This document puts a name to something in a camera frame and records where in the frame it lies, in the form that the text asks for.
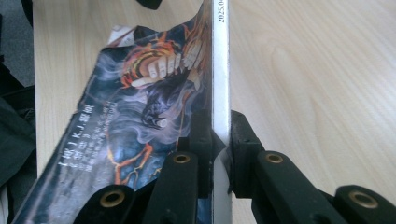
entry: light wood surface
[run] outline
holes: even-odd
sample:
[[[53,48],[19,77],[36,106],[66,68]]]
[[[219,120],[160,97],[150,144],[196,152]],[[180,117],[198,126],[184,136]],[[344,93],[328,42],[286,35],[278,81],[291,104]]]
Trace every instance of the light wood surface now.
[[[116,24],[167,30],[200,0],[35,0],[38,170],[74,112]],[[396,203],[396,2],[230,1],[232,108],[267,150],[319,189],[356,184]],[[235,223],[245,201],[234,202]]]

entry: magazine cover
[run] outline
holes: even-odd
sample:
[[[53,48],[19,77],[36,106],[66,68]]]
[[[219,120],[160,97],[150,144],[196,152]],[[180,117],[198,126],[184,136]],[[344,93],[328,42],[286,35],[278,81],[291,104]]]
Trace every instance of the magazine cover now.
[[[115,27],[14,223],[73,223],[97,190],[158,177],[191,113],[212,106],[211,8],[165,32]]]

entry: brass insert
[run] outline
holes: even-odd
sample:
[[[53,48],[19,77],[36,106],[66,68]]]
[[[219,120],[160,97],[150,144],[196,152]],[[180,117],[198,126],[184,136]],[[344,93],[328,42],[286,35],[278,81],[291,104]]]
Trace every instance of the brass insert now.
[[[283,158],[281,156],[273,153],[266,155],[265,159],[271,163],[281,163],[283,161]]]
[[[111,190],[106,192],[100,199],[100,204],[103,207],[115,207],[122,203],[125,199],[125,193],[120,189]]]
[[[190,161],[190,157],[187,155],[177,155],[174,157],[174,162],[175,163],[186,163]]]
[[[358,190],[350,191],[349,198],[352,200],[352,202],[365,208],[374,209],[378,207],[378,202],[376,199]]]

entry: book spine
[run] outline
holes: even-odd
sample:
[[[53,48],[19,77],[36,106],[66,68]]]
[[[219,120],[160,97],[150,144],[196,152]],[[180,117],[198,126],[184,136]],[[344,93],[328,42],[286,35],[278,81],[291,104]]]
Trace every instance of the book spine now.
[[[231,128],[228,0],[214,0],[212,4],[212,126],[228,146]]]

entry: magazine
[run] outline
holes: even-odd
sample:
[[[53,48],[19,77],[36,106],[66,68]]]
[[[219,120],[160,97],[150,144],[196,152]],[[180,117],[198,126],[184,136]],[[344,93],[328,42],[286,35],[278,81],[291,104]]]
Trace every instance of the magazine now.
[[[15,223],[73,223],[99,189],[138,190],[212,106],[212,12],[169,31],[117,26],[43,175]]]

